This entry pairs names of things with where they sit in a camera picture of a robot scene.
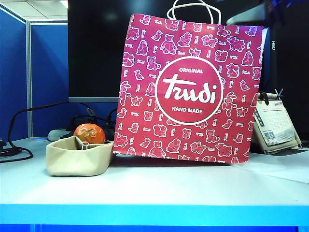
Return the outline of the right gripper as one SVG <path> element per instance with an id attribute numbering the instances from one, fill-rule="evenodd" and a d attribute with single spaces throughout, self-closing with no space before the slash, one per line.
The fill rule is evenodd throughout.
<path id="1" fill-rule="evenodd" d="M 281 0 L 263 0 L 261 4 L 229 18 L 226 24 L 242 25 L 261 21 L 267 27 L 283 27 L 285 25 Z"/>

